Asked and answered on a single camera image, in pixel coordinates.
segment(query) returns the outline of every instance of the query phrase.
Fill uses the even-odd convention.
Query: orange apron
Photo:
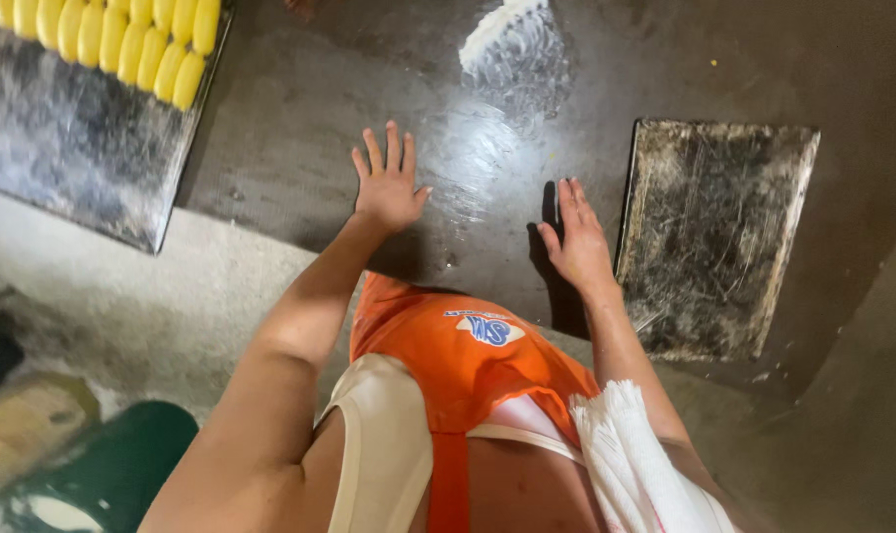
[[[494,406],[530,394],[578,447],[568,399],[599,392],[584,366],[501,306],[378,274],[367,277],[349,345],[351,361],[370,353],[400,360],[424,397],[434,454],[432,533],[468,531],[465,433]]]

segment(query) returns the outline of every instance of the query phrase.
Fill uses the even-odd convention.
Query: apron strap
[[[432,433],[428,533],[468,531],[468,441],[464,433]]]

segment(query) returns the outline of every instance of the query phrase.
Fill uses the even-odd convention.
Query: hand
[[[586,202],[580,180],[575,177],[569,181],[561,179],[557,191],[563,224],[562,244],[550,224],[537,224],[550,262],[585,300],[614,292],[619,285],[613,278],[609,245],[596,220],[596,213]]]
[[[359,149],[353,148],[352,162],[359,173],[359,197],[353,216],[366,217],[371,223],[381,225],[387,234],[398,233],[418,220],[432,193],[431,187],[415,190],[415,139],[406,133],[406,153],[401,157],[399,128],[390,120],[385,125],[387,155],[384,168],[382,152],[370,128],[363,130],[363,139],[370,151],[372,168],[367,166]]]

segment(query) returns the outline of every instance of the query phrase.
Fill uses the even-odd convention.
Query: dirty baking tray
[[[0,192],[157,253],[233,14],[185,113],[0,28]]]
[[[651,357],[760,357],[820,144],[814,128],[644,119],[617,280]]]

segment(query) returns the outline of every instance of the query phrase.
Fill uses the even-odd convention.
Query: yellow bread roll
[[[129,20],[146,28],[151,25],[151,8],[154,0],[132,0],[129,4]]]
[[[171,103],[188,111],[195,102],[195,94],[198,93],[198,85],[202,82],[202,74],[205,73],[205,59],[194,52],[189,53],[182,60],[182,66],[178,68],[178,76],[175,78],[175,93],[171,97]]]
[[[60,57],[66,63],[75,63],[76,45],[79,40],[79,23],[83,19],[83,9],[86,2],[83,0],[66,0],[60,11],[60,21],[57,24],[57,50]]]
[[[178,78],[178,69],[185,59],[185,47],[178,42],[173,42],[165,49],[162,63],[158,65],[155,73],[155,87],[152,91],[162,102],[171,102],[175,93],[175,79]]]
[[[139,60],[142,58],[142,44],[146,40],[144,25],[132,23],[122,38],[122,50],[119,52],[119,67],[116,77],[128,85],[135,85],[139,74]]]
[[[14,0],[14,33],[21,39],[37,38],[37,0]]]
[[[14,0],[0,0],[0,27],[14,27]]]
[[[99,65],[99,43],[102,41],[103,8],[93,0],[83,8],[83,19],[79,21],[79,39],[76,41],[76,60],[84,67]]]
[[[169,41],[169,35],[149,28],[146,38],[142,42],[142,57],[139,59],[139,72],[135,77],[135,84],[143,91],[152,91],[155,87],[155,74],[165,55],[165,44]]]
[[[171,30],[171,18],[175,14],[175,0],[154,0],[152,2],[152,21],[159,31],[168,33]]]
[[[191,41],[195,30],[195,8],[198,0],[175,0],[175,14],[171,19],[171,38],[182,46]]]
[[[206,56],[214,50],[218,39],[218,19],[221,17],[221,0],[198,0],[195,8],[195,30],[191,36],[191,49]]]
[[[109,6],[102,16],[102,41],[99,43],[99,68],[114,73],[119,68],[119,52],[122,38],[126,36],[126,12]]]
[[[63,11],[63,0],[39,0],[37,5],[37,38],[40,44],[57,49],[57,27],[60,25],[60,12]]]

